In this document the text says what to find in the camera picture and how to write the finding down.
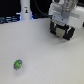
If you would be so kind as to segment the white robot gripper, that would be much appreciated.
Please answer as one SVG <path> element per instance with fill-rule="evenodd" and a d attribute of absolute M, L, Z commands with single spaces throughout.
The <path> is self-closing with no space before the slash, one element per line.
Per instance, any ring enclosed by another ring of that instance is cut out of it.
<path fill-rule="evenodd" d="M 65 33 L 64 38 L 70 40 L 74 34 L 74 28 L 81 28 L 84 23 L 84 8 L 74 7 L 72 10 L 65 10 L 61 5 L 52 3 L 49 8 L 49 15 L 51 16 L 50 33 L 56 35 L 56 25 L 69 25 L 72 28 Z"/>

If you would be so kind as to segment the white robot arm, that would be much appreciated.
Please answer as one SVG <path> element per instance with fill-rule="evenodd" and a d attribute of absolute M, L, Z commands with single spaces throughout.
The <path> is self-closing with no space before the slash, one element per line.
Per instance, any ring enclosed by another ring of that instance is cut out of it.
<path fill-rule="evenodd" d="M 77 5 L 78 0 L 52 0 L 49 8 L 50 32 L 70 40 L 76 28 L 84 24 L 84 7 Z"/>

